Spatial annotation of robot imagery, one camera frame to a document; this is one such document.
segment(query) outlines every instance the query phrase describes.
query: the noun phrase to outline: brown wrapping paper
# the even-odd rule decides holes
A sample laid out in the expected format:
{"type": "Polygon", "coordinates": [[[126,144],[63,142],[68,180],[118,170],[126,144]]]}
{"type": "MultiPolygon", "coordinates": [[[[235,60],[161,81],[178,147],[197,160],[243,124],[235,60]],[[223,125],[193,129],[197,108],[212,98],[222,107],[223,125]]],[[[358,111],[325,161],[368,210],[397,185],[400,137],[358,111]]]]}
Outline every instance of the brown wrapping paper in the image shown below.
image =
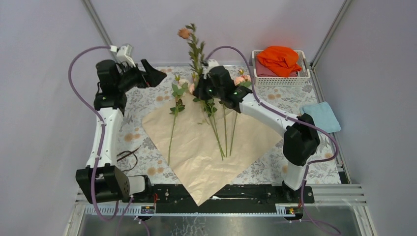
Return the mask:
{"type": "MultiPolygon", "coordinates": [[[[282,137],[252,117],[239,114],[236,122],[232,155],[221,159],[219,146],[211,125],[205,120],[200,102],[186,94],[185,110],[177,116],[171,144],[170,167],[199,206],[229,184],[237,175],[270,150],[282,137]]],[[[172,100],[143,118],[142,126],[168,161],[174,115],[169,114],[172,100]]],[[[225,150],[223,111],[216,112],[217,131],[225,150]]],[[[228,154],[235,113],[226,115],[228,154]]]]}

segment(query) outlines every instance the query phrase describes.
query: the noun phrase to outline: plastic basket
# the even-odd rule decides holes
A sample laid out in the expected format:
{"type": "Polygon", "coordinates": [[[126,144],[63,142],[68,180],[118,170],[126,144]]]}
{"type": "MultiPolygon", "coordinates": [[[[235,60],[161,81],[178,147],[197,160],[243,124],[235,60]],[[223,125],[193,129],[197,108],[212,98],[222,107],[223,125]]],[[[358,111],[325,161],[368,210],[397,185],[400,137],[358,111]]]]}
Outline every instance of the plastic basket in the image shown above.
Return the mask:
{"type": "Polygon", "coordinates": [[[256,75],[255,68],[255,57],[262,50],[252,51],[252,64],[253,64],[253,74],[255,75],[256,86],[303,86],[305,82],[310,78],[310,70],[307,66],[307,61],[305,59],[305,54],[303,51],[294,50],[298,53],[298,62],[297,64],[302,67],[302,70],[297,72],[297,77],[258,77],[256,75]]]}

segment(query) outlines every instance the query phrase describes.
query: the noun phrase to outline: floral tablecloth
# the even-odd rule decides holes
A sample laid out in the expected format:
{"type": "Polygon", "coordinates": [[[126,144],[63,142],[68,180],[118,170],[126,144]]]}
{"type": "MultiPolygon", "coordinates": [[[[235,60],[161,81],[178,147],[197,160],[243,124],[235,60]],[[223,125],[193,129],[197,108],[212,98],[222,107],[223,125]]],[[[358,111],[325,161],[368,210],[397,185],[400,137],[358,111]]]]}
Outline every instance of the floral tablecloth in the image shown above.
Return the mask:
{"type": "MultiPolygon", "coordinates": [[[[239,66],[226,67],[232,78],[238,76],[239,66]]],[[[180,184],[175,173],[167,165],[161,153],[153,144],[150,137],[142,128],[142,118],[147,114],[173,99],[171,83],[175,75],[191,80],[191,71],[186,66],[157,67],[167,73],[167,78],[156,88],[134,88],[127,93],[127,105],[117,144],[118,153],[125,150],[135,150],[138,164],[127,176],[148,175],[151,182],[165,184],[180,184]]],[[[299,108],[316,104],[317,99],[311,81],[302,87],[257,87],[257,94],[272,105],[285,111],[299,114],[299,108]]],[[[332,156],[329,139],[320,134],[321,144],[312,159],[330,158],[332,156]]],[[[265,153],[248,169],[238,175],[231,184],[269,184],[281,183],[287,173],[288,161],[282,153],[283,141],[265,153]]],[[[121,170],[131,169],[135,165],[134,156],[118,163],[121,170]]],[[[340,183],[335,161],[313,164],[310,166],[307,183],[340,183]]]]}

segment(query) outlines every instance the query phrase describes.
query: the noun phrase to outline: lavender wall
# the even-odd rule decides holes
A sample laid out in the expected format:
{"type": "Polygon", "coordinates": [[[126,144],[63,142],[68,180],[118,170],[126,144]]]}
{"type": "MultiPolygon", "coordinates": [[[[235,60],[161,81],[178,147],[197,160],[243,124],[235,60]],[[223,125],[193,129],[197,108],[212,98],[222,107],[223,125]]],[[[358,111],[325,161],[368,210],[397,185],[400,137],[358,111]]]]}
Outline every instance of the lavender wall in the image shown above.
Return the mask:
{"type": "MultiPolygon", "coordinates": [[[[133,57],[151,63],[189,63],[188,45],[177,31],[190,22],[207,43],[206,54],[222,45],[249,57],[270,45],[304,50],[311,60],[343,0],[91,0],[113,43],[135,46],[133,57]]],[[[242,62],[233,51],[214,55],[242,62]]]]}
{"type": "Polygon", "coordinates": [[[354,1],[317,68],[380,236],[415,235],[417,1],[354,1]]]}
{"type": "MultiPolygon", "coordinates": [[[[0,235],[59,236],[94,136],[94,115],[67,81],[74,56],[101,45],[80,1],[0,1],[0,235]]],[[[95,63],[81,58],[74,79],[93,101],[95,63]]]]}

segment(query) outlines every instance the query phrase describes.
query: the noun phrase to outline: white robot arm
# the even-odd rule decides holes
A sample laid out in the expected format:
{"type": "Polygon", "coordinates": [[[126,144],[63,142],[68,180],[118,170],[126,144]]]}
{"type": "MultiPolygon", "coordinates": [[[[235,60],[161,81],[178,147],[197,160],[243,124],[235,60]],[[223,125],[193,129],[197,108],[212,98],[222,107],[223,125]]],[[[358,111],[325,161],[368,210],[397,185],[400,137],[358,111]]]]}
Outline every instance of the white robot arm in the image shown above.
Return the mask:
{"type": "Polygon", "coordinates": [[[284,155],[288,159],[288,172],[284,177],[284,185],[297,191],[300,189],[306,163],[315,153],[320,144],[317,131],[288,120],[288,117],[302,120],[314,125],[313,119],[304,114],[297,117],[294,114],[283,111],[262,100],[263,104],[273,107],[286,117],[265,109],[257,102],[252,91],[244,86],[236,87],[230,78],[229,72],[216,60],[207,61],[203,75],[193,93],[201,100],[213,97],[219,98],[226,107],[239,113],[249,115],[274,129],[284,138],[284,155]]]}
{"type": "Polygon", "coordinates": [[[103,118],[103,122],[97,117],[94,143],[86,168],[77,170],[75,175],[78,185],[90,203],[92,203],[92,178],[95,178],[94,194],[98,203],[126,201],[132,194],[147,196],[151,191],[147,176],[127,177],[117,168],[116,143],[127,102],[125,93],[133,87],[142,89],[155,87],[166,77],[165,73],[154,69],[145,59],[141,60],[145,71],[139,70],[130,55],[132,49],[129,44],[119,48],[111,46],[110,50],[117,54],[121,63],[103,60],[96,65],[101,92],[98,91],[95,95],[94,109],[103,118]],[[101,150],[100,156],[97,155],[98,150],[101,150]],[[96,175],[92,176],[98,157],[96,175]]]}

